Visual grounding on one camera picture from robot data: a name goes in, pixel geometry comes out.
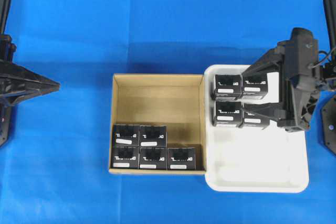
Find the black idle gripper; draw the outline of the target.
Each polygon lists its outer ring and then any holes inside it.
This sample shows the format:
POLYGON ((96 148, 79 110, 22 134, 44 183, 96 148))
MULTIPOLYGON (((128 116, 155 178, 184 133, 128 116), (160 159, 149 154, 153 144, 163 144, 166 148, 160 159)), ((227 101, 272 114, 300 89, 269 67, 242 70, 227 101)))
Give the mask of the black idle gripper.
POLYGON ((58 91, 60 84, 24 67, 1 60, 1 104, 17 104, 58 91))

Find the black idle robot arm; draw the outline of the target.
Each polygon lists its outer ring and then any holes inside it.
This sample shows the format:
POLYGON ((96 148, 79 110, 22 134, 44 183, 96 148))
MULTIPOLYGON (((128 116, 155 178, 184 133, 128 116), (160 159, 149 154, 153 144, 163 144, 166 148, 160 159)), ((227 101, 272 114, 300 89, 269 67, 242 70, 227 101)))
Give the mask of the black idle robot arm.
POLYGON ((8 139, 12 107, 60 88, 58 82, 13 63, 15 51, 11 36, 1 35, 1 146, 8 139))

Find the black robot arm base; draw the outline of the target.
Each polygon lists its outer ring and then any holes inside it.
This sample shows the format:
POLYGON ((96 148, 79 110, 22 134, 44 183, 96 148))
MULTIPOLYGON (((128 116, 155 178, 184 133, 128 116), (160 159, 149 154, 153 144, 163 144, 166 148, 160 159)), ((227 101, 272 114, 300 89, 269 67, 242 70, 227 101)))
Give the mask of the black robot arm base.
POLYGON ((335 155, 335 95, 321 109, 323 141, 322 145, 335 155))

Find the black active gripper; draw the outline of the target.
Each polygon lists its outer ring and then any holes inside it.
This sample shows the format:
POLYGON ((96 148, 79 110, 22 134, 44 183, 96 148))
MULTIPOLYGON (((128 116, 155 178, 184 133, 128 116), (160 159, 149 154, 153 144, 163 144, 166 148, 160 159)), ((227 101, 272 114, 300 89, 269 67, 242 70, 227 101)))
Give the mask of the black active gripper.
POLYGON ((285 80, 285 96, 282 103, 248 104, 243 110, 278 122, 287 132, 307 131, 320 97, 317 90, 320 70, 314 65, 319 59, 318 41, 305 28, 294 28, 284 46, 269 49, 242 77, 279 72, 282 68, 285 80))

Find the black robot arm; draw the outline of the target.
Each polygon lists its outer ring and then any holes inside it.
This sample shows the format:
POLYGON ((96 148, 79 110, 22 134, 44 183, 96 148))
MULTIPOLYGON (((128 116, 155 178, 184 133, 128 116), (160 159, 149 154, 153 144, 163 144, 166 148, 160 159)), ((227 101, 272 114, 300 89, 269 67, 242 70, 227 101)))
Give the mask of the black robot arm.
POLYGON ((279 73, 277 103, 247 104, 243 110, 277 123, 287 132, 307 131, 324 90, 335 90, 335 49, 320 60, 318 40, 305 28, 296 27, 290 39, 280 41, 241 75, 244 78, 279 73))

